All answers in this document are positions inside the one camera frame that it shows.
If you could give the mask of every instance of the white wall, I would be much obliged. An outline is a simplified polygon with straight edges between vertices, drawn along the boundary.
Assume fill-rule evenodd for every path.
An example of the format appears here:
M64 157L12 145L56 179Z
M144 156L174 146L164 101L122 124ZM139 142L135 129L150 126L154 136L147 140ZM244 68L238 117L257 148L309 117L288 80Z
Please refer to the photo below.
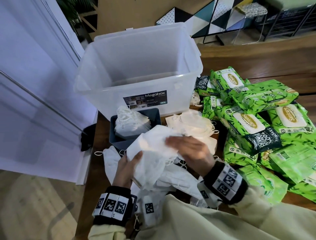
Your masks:
M81 129L96 109L73 92L78 58L41 0L0 3L0 69ZM76 182L80 132L0 75L0 169Z

